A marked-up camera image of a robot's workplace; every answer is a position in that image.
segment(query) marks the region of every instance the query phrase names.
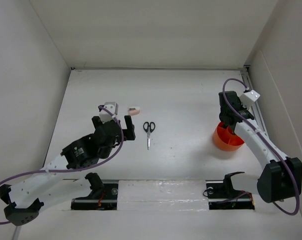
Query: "white table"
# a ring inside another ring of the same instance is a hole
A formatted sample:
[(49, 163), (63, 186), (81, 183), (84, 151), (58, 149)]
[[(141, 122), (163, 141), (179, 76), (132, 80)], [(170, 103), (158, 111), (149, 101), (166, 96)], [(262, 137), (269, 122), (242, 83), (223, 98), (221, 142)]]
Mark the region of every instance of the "white table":
[[(219, 123), (218, 93), (228, 78), (241, 79), (241, 74), (238, 70), (73, 70), (46, 162), (74, 140), (92, 133), (91, 118), (98, 116), (98, 105), (115, 101), (122, 127), (128, 107), (139, 106), (141, 113), (132, 117), (136, 140), (125, 142), (118, 156), (94, 170), (102, 179), (221, 180), (236, 171), (259, 177), (262, 169), (249, 148), (223, 152), (212, 142)], [(243, 87), (230, 82), (227, 90), (240, 94)], [(142, 128), (145, 121), (156, 124), (149, 151)], [(256, 211), (209, 211), (207, 200), (200, 195), (203, 206), (185, 211), (154, 207), (70, 211), (67, 202), (23, 226), (19, 239), (302, 240), (301, 215), (287, 216), (258, 195), (253, 196)], [(289, 209), (294, 204), (292, 199), (283, 203)]]

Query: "pink eraser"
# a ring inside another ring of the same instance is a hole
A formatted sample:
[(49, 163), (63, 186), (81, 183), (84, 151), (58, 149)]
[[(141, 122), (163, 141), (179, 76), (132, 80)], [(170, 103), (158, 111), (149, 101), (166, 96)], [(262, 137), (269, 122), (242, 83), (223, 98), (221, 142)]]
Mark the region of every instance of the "pink eraser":
[(138, 107), (138, 106), (129, 107), (129, 115), (130, 116), (137, 115), (139, 113), (140, 113), (140, 107)]

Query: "orange container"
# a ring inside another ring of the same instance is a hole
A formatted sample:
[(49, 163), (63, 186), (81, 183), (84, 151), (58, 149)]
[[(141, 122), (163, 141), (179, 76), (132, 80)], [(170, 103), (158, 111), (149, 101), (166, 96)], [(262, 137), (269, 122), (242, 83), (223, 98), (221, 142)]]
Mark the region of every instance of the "orange container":
[(240, 148), (245, 142), (238, 137), (231, 128), (223, 128), (224, 124), (220, 122), (213, 133), (213, 142), (223, 150), (232, 152)]

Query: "robotic arm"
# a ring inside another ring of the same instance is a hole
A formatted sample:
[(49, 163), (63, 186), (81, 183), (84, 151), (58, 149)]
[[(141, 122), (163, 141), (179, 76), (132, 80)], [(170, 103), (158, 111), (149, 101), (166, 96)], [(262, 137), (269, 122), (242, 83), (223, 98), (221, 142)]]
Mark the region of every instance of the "robotic arm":
[[(86, 171), (85, 177), (58, 184), (63, 179), (75, 178), (75, 172), (107, 162), (119, 152), (123, 141), (135, 140), (131, 116), (124, 116), (127, 129), (121, 129), (116, 119), (116, 102), (106, 102), (99, 109), (99, 116), (92, 118), (94, 133), (65, 147), (59, 156), (37, 172), (42, 174), (33, 174), (15, 185), (0, 186), (0, 198), (7, 204), (4, 213), (9, 222), (21, 226), (56, 204), (79, 197), (99, 199), (102, 196), (105, 187), (97, 173)], [(116, 146), (119, 146), (117, 151), (109, 157), (112, 148)]]
[(296, 196), (292, 177), (296, 182), (298, 194), (301, 194), (302, 163), (297, 157), (290, 158), (280, 151), (248, 111), (259, 96), (253, 90), (245, 91), (240, 97), (235, 91), (220, 92), (219, 118), (225, 128), (230, 127), (256, 156), (263, 168), (257, 181), (257, 191), (266, 203), (272, 203)]

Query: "scissors handle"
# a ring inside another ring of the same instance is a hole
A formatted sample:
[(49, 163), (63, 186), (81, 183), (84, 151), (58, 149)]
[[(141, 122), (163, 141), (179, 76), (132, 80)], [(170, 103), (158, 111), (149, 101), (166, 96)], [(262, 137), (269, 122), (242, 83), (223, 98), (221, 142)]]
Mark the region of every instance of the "scissors handle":
[(148, 130), (150, 129), (150, 133), (152, 133), (156, 129), (156, 124), (153, 121), (151, 121), (150, 123), (148, 121), (146, 121), (143, 124), (143, 129), (146, 132), (148, 132)]

